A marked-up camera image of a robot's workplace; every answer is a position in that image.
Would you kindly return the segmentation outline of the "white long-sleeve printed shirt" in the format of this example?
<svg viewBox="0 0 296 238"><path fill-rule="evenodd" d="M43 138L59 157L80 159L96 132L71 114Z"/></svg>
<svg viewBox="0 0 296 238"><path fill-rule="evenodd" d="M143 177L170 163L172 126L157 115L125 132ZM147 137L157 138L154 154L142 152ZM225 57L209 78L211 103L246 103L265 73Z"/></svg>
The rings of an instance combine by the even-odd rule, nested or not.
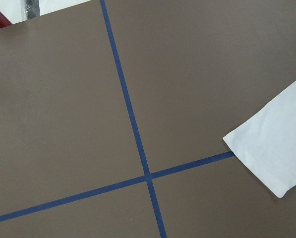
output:
<svg viewBox="0 0 296 238"><path fill-rule="evenodd" d="M278 198L296 186L296 81L223 137Z"/></svg>

